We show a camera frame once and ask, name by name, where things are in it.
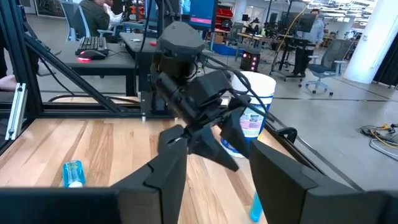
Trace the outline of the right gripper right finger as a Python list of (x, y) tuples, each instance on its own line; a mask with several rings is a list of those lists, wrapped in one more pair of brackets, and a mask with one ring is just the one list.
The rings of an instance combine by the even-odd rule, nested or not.
[(249, 163), (268, 223), (368, 223), (359, 192), (255, 140)]

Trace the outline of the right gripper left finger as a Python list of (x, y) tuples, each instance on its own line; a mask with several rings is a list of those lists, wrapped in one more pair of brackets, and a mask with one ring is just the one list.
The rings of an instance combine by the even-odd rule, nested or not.
[(122, 223), (178, 222), (187, 173), (187, 140), (162, 145), (144, 166), (116, 182)]

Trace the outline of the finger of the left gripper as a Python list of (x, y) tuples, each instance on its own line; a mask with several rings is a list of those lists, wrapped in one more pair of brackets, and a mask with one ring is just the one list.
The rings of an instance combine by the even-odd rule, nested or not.
[(220, 136), (227, 140), (242, 156), (249, 158), (248, 143), (240, 125), (240, 117), (243, 111), (243, 107), (238, 107), (228, 112), (220, 124)]
[(209, 159), (231, 171), (236, 172), (239, 166), (215, 139), (211, 128), (205, 127), (194, 132), (188, 140), (191, 154)]

